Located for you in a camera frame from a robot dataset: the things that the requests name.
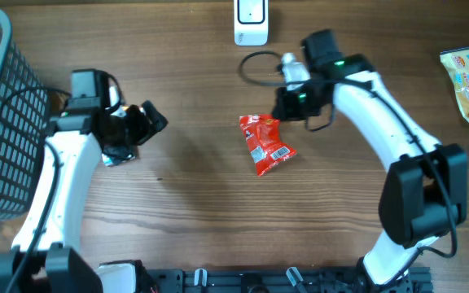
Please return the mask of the small teal white box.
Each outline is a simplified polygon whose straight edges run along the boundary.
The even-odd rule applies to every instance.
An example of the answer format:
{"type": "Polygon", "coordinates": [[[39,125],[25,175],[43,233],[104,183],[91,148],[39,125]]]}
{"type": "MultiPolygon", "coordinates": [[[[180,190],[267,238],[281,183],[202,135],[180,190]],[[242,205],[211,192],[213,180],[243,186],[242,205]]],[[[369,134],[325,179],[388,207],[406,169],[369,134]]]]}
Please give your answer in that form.
{"type": "Polygon", "coordinates": [[[113,167],[134,160],[137,153],[137,147],[135,146],[105,146],[102,161],[105,166],[113,167]]]}

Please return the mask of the red candy bag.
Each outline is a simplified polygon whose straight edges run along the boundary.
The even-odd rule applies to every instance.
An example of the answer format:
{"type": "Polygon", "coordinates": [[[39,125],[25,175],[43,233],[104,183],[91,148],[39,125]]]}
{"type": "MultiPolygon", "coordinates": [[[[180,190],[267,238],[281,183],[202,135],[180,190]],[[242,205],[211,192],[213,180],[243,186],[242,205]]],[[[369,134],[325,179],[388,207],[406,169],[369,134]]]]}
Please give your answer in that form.
{"type": "Polygon", "coordinates": [[[281,140],[279,125],[280,120],[274,119],[270,114],[253,114],[239,118],[239,127],[258,177],[297,154],[296,149],[281,140]]]}

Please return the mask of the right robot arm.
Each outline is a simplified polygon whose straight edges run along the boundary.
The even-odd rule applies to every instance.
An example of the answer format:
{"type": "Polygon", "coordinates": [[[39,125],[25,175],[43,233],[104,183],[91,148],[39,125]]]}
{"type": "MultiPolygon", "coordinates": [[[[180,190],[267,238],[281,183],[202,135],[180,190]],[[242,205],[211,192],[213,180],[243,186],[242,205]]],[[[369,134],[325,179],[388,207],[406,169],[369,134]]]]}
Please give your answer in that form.
{"type": "Polygon", "coordinates": [[[386,172],[378,206],[383,230],[360,261],[360,287],[395,286],[426,251],[455,256],[457,228],[467,218],[466,152],[422,129],[367,57],[340,52],[332,31],[310,34],[301,47],[303,61],[292,53],[279,57],[284,81],[274,116],[307,121],[328,106],[355,125],[386,172]]]}

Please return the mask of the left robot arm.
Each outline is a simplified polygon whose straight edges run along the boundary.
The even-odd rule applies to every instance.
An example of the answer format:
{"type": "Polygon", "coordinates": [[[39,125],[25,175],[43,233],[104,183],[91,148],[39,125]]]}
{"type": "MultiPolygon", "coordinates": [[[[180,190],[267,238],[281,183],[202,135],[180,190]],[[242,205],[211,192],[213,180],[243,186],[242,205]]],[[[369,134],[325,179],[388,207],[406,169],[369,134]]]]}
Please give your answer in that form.
{"type": "Polygon", "coordinates": [[[71,74],[64,109],[40,133],[44,149],[27,219],[11,250],[0,253],[0,292],[156,292],[140,260],[119,260],[92,269],[78,242],[82,213],[94,170],[102,157],[125,160],[161,132],[167,119],[150,101],[125,105],[117,79],[98,69],[71,74]]]}

